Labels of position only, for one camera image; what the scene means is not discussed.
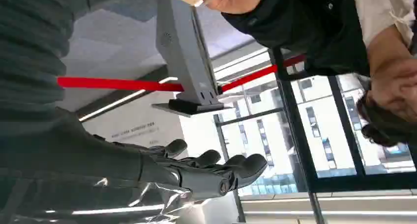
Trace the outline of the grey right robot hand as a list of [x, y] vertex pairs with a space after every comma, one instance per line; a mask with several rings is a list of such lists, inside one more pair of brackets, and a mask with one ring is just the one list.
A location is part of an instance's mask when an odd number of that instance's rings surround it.
[[88, 133], [70, 112], [55, 122], [0, 121], [3, 224], [174, 224], [195, 202], [253, 183], [262, 155], [219, 165], [211, 150], [176, 160], [183, 140], [151, 149]]

